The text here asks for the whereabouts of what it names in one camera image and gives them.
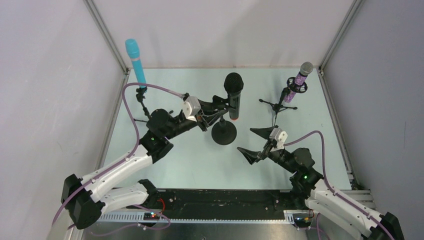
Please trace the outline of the black round-base mic stand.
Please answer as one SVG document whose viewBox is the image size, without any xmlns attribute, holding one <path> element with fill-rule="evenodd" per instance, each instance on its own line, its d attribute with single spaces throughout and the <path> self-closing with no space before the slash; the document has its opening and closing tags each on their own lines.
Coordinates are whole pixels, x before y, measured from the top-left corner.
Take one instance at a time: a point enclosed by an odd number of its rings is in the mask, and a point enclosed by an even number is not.
<svg viewBox="0 0 424 240">
<path fill-rule="evenodd" d="M 212 103 L 218 110 L 223 111 L 219 113 L 219 121 L 213 125 L 211 130 L 211 137 L 213 141 L 219 145 L 226 146 L 231 144 L 237 137 L 236 126 L 228 120 L 224 119 L 224 115 L 231 108 L 228 105 L 228 100 L 217 95 L 212 97 Z"/>
</svg>

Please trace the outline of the black microphone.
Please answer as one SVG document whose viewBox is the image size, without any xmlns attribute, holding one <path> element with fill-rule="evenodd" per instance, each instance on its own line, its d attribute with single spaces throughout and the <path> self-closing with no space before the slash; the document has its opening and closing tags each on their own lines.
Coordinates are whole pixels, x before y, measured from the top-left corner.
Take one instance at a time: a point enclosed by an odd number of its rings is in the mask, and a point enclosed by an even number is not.
<svg viewBox="0 0 424 240">
<path fill-rule="evenodd" d="M 229 117 L 235 121 L 240 115 L 241 92 L 244 89 L 241 75 L 236 72 L 229 73 L 224 81 L 224 89 L 227 93 Z"/>
</svg>

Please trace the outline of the black shock-mount tripod stand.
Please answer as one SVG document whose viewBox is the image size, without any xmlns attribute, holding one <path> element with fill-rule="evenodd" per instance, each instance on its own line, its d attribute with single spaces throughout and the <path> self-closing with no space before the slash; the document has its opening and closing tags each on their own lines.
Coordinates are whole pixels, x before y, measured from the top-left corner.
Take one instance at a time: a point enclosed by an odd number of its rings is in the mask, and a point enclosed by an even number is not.
<svg viewBox="0 0 424 240">
<path fill-rule="evenodd" d="M 286 81 L 286 87 L 281 91 L 279 100 L 277 103 L 271 103 L 263 99 L 259 99 L 260 103 L 265 103 L 271 106 L 274 112 L 274 119 L 272 120 L 272 126 L 277 123 L 278 114 L 285 110 L 297 110 L 296 106 L 285 106 L 283 103 L 290 103 L 296 94 L 304 94 L 308 90 L 306 83 L 306 76 L 298 75 L 296 77 L 289 77 Z"/>
</svg>

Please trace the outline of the black tripod mic stand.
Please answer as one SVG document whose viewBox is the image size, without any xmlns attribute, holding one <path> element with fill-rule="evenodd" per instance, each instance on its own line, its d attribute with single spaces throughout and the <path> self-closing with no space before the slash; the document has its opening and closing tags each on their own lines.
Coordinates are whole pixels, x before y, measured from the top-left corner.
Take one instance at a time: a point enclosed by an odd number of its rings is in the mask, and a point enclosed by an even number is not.
<svg viewBox="0 0 424 240">
<path fill-rule="evenodd" d="M 142 123 L 147 123 L 150 119 L 151 119 L 151 114 L 148 110 L 148 108 L 146 107 L 144 100 L 146 99 L 146 92 L 147 92 L 148 88 L 147 87 L 139 87 L 136 89 L 136 100 L 141 104 L 142 107 L 142 111 L 144 113 L 144 115 L 147 117 L 147 120 L 141 120 L 141 119 L 136 119 L 134 118 L 134 121 L 136 122 L 142 122 Z"/>
</svg>

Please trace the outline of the purple glitter microphone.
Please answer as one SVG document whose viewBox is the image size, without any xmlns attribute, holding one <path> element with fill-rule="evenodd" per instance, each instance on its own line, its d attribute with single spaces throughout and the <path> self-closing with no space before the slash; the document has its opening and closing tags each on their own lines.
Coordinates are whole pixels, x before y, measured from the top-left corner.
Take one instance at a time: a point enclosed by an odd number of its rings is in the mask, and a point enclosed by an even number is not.
<svg viewBox="0 0 424 240">
<path fill-rule="evenodd" d="M 314 66 L 311 62 L 304 62 L 295 77 L 289 77 L 286 81 L 286 95 L 284 102 L 290 103 L 296 94 L 303 94 L 308 90 L 306 79 L 312 73 Z"/>
</svg>

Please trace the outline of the blue toy microphone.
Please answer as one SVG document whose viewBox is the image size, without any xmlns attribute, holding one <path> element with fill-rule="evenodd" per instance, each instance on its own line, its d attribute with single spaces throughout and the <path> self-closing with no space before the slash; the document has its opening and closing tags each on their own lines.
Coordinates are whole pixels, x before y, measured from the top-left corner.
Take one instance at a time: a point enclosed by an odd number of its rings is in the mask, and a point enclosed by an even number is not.
<svg viewBox="0 0 424 240">
<path fill-rule="evenodd" d="M 125 41 L 125 49 L 132 63 L 137 82 L 140 84 L 146 84 L 144 69 L 141 62 L 140 48 L 137 41 L 134 38 L 127 39 Z"/>
</svg>

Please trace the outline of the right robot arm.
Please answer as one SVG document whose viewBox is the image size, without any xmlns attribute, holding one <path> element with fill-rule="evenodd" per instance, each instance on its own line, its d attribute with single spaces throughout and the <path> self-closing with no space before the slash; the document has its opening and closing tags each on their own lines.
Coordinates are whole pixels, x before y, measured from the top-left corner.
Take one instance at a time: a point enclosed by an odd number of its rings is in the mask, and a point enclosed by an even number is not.
<svg viewBox="0 0 424 240">
<path fill-rule="evenodd" d="M 390 212 L 381 214 L 363 205 L 327 179 L 326 170 L 314 169 L 315 161 L 305 147 L 286 150 L 288 134 L 278 126 L 251 128 L 251 132 L 266 140 L 261 151 L 238 147 L 238 151 L 253 165 L 270 159 L 292 173 L 291 194 L 294 201 L 317 211 L 356 240 L 403 240 L 399 219 Z"/>
</svg>

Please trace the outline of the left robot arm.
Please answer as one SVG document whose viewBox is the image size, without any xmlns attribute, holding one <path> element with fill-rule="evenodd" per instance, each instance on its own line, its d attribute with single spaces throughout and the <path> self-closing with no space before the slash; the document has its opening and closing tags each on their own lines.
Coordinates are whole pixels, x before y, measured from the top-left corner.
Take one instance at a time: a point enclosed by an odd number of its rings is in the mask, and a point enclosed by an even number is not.
<svg viewBox="0 0 424 240">
<path fill-rule="evenodd" d="M 73 225 L 86 229 L 105 213 L 132 205 L 141 205 L 157 192 L 147 179 L 129 187 L 116 187 L 135 172 L 149 167 L 173 148 L 170 142 L 193 128 L 207 131 L 230 109 L 226 103 L 185 100 L 182 110 L 172 116 L 164 109 L 156 109 L 146 123 L 147 132 L 135 146 L 112 163 L 82 177 L 69 175 L 63 184 L 62 207 L 69 213 Z"/>
</svg>

